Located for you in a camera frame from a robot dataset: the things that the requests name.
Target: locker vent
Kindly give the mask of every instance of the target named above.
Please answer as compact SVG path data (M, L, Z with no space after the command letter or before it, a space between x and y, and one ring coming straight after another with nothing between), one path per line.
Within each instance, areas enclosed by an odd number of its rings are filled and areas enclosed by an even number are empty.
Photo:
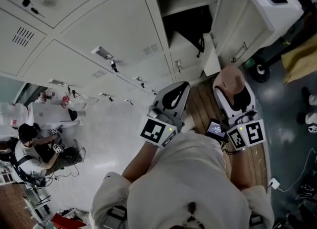
M25 47L33 36L34 33L20 26L19 30L14 35L12 42Z
M151 49L150 48L146 48L146 49L143 49L143 52L148 56L150 53L152 53Z
M151 49L153 50L153 52L155 52L155 51L159 50L159 47L158 47L157 44L153 44L153 45L151 46Z
M95 78L100 78L100 77L102 77L105 74L106 73L101 69L101 70L97 71L96 73L92 74L91 76L95 77Z

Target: gray floor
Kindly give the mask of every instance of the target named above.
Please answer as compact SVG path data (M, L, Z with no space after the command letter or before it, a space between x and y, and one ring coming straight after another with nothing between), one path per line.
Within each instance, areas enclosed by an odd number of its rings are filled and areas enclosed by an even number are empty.
M282 62L279 61L270 69L270 80L267 83L257 83L248 75L247 80L262 108L272 176L280 182L280 188L286 190L301 175L310 149L317 150L317 134L309 133L307 126L298 125L296 122L297 113L308 110L303 102L301 89L307 86L312 93L317 93L317 73L285 86L282 79L286 71ZM303 177L312 170L317 171L315 160L316 154L312 152ZM296 200L301 180L286 193L272 190L272 205L277 221L283 218L286 212L294 210L301 201Z

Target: wooden board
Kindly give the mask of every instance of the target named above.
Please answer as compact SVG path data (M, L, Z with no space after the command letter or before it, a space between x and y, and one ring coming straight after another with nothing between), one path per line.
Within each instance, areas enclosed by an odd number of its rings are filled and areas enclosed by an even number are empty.
M198 113L199 113L199 116L203 122L203 125L204 125L204 130L206 131L206 129L208 128L208 124L209 124L209 117L208 117L208 114L207 114L207 111L206 111L206 108L204 106L204 103L200 97L200 94L197 90L196 87L193 87L191 89L191 93L193 95L193 99L194 99L194 102L195 102L195 105L197 107L197 110L198 110Z
M200 118L198 109L195 105L195 102L194 102L194 99L193 99L193 96L191 93L189 94L189 97L188 97L187 106L188 106L188 110L189 110L190 114L192 115L193 120L195 122L196 133L203 135L205 133L205 128L204 128L202 119Z
M204 134L211 118L222 120L222 113L217 105L212 92L212 84L203 83L191 88L188 99L188 112L191 114L196 125L196 132ZM224 147L228 151L234 151L233 144L229 142ZM246 150L248 164L253 185L267 187L266 164L263 144L252 146ZM230 178L232 171L232 159L234 155L225 152L223 157L226 163L226 174Z
M253 164L254 164L254 171L256 175L256 184L262 185L262 174L261 174L261 167L260 167L260 158L258 153L258 146L254 145L251 148L252 158L253 158Z

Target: white sleeve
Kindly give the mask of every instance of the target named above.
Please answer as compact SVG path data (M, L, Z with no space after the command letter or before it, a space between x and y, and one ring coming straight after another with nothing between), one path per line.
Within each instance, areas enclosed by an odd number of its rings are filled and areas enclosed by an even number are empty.
M273 228L274 213L271 201L263 186L253 186L242 190L252 212L262 216L266 229Z
M131 183L115 172L106 174L104 181L94 196L90 214L94 222L99 221L114 205L126 207Z

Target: power adapter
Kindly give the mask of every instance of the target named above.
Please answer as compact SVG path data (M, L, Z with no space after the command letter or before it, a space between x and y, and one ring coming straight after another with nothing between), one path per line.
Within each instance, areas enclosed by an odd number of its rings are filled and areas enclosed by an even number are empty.
M275 179L272 178L269 182L268 185L271 186L274 189L277 189L279 187L279 182Z

